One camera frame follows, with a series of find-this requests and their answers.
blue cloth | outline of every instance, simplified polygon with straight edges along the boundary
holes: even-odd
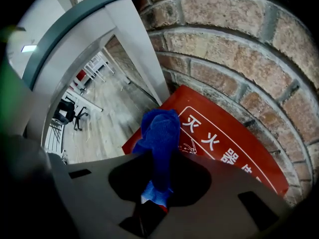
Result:
[[[155,109],[143,116],[142,139],[133,153],[153,155],[153,175],[142,196],[158,205],[166,207],[166,201],[171,195],[169,162],[172,152],[178,151],[180,122],[174,110]]]

green object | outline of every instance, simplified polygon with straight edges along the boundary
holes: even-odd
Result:
[[[44,34],[26,65],[22,79],[33,90],[41,68],[56,44],[81,20],[116,0],[83,0],[61,16]]]
[[[27,118],[20,119],[23,105],[28,105],[32,92],[10,66],[4,56],[0,66],[0,133],[22,134]]]

wooden floor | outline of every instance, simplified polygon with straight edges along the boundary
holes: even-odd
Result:
[[[121,147],[140,127],[143,114],[158,107],[136,85],[126,84],[120,72],[101,72],[106,82],[91,82],[83,97],[103,111],[87,111],[89,116],[80,120],[83,131],[73,130],[71,123],[65,126],[63,148],[70,164],[124,155]]]

red sign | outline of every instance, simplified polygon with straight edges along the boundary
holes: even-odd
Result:
[[[235,165],[284,196],[289,185],[277,163],[254,135],[221,107],[182,85],[160,108],[174,109],[179,116],[182,153]],[[132,153],[141,137],[139,129],[122,146],[124,153]]]

black chair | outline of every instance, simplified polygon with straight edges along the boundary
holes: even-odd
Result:
[[[73,121],[73,119],[75,119],[75,123],[74,123],[74,130],[80,130],[82,131],[82,129],[79,126],[79,120],[80,118],[85,115],[89,115],[88,113],[82,113],[83,109],[87,109],[86,107],[83,107],[81,109],[81,111],[78,113],[78,115],[75,115],[75,102],[72,101],[71,99],[69,99],[67,97],[68,100],[70,100],[70,102],[65,101],[63,99],[61,99],[57,109],[54,112],[53,118],[60,121],[63,125],[67,125],[68,123],[70,123],[71,121]],[[60,111],[65,111],[66,112],[66,116],[63,116]]]

